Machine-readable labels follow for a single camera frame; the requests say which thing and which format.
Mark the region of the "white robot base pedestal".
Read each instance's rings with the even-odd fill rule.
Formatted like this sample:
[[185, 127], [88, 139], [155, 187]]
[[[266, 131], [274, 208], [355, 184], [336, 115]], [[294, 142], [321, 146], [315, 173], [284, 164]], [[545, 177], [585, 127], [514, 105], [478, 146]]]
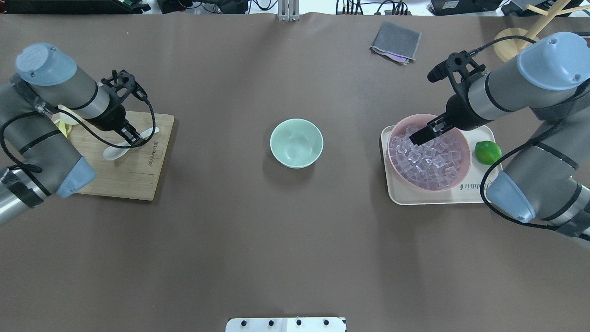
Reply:
[[346, 332], [341, 317], [235, 318], [226, 324], [226, 332]]

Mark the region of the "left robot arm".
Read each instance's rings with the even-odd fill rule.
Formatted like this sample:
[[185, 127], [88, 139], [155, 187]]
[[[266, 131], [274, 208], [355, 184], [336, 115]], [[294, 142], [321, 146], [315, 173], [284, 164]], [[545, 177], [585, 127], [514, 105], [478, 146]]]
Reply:
[[63, 114], [83, 128], [113, 131], [125, 140], [120, 149], [138, 148], [144, 137], [126, 119], [124, 101], [133, 95], [149, 104], [133, 74], [113, 70], [96, 82], [67, 54], [49, 43], [35, 43], [16, 58], [16, 73], [1, 85], [1, 149], [12, 160], [1, 168], [1, 223], [36, 208], [53, 194], [67, 198], [95, 179], [86, 158], [53, 123]]

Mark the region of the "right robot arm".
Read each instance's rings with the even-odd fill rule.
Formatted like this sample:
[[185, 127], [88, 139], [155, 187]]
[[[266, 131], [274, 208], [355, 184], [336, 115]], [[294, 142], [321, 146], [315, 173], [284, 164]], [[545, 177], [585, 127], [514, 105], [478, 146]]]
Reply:
[[454, 95], [411, 141], [426, 143], [449, 130], [474, 130], [530, 109], [539, 127], [500, 158], [510, 162], [480, 189], [481, 199], [508, 221], [588, 242], [589, 187], [573, 175], [589, 160], [589, 46], [573, 32], [539, 41], [519, 36], [529, 46], [497, 69], [474, 61], [480, 51], [510, 39], [450, 54], [430, 71], [428, 80], [448, 78]]

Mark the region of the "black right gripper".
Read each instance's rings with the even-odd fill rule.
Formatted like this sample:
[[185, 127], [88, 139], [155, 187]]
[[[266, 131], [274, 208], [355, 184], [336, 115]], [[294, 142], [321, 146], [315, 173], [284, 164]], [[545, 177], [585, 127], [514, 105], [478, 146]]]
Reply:
[[425, 127], [410, 136], [413, 144], [422, 145], [453, 128], [474, 130], [491, 122], [474, 111], [468, 98], [471, 86], [487, 73], [485, 65], [474, 61], [476, 54], [477, 51], [452, 53], [428, 73], [427, 78], [432, 83], [449, 78], [454, 95], [447, 101], [442, 115], [430, 120]]

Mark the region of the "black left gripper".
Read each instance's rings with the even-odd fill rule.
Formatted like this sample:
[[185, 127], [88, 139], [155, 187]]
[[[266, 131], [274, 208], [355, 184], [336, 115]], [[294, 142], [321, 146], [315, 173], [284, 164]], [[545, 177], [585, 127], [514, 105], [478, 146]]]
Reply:
[[101, 83], [99, 92], [106, 92], [109, 101], [102, 114], [90, 118], [88, 122], [101, 131], [114, 131], [121, 135], [124, 141], [118, 144], [118, 148], [129, 149], [134, 143], [141, 141], [142, 137], [126, 119], [123, 103], [129, 95], [146, 102], [147, 93], [136, 82], [135, 76], [126, 70], [113, 70], [112, 78], [102, 78]]

